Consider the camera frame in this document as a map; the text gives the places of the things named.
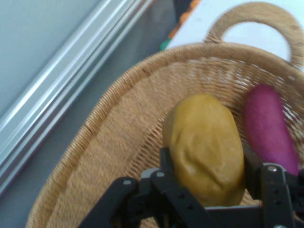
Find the basket handle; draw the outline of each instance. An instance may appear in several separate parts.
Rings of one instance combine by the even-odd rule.
[[[301,26],[286,10],[270,3],[250,2],[231,9],[213,25],[205,43],[222,42],[222,37],[228,28],[241,22],[258,22],[279,31],[291,49],[291,65],[303,66],[304,36]]]

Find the woven basket rim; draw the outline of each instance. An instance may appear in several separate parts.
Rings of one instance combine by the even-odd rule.
[[[304,97],[304,91],[300,89],[304,86],[303,72],[282,58],[256,47],[226,42],[194,43],[154,54],[127,70],[102,95],[40,191],[30,212],[27,227],[37,223],[44,227],[47,225],[58,196],[65,191],[70,174],[77,168],[78,161],[98,133],[99,126],[107,118],[107,114],[125,93],[144,78],[143,72],[145,76],[153,73],[145,71],[147,65],[154,65],[155,71],[174,62],[201,57],[230,59],[257,65],[265,71],[284,77],[287,81],[292,80],[292,84]]]

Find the purple sweet potato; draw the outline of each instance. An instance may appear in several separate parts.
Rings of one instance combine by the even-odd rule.
[[[297,175],[299,158],[284,116],[280,95],[268,85],[259,84],[245,99],[244,131],[252,150],[262,161]]]

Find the yellow potato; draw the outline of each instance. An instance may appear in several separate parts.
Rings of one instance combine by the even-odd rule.
[[[228,108],[210,95],[190,96],[167,114],[162,132],[177,181],[203,206],[241,202],[244,155]]]

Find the potato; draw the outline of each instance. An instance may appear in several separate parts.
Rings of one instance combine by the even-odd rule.
[[[299,158],[284,120],[280,95],[270,86],[253,88],[244,104],[244,131],[252,150],[264,162],[282,165],[297,175]]]
[[[166,116],[176,180],[207,206],[238,205],[245,192],[244,154],[233,115],[207,94],[180,101]]]

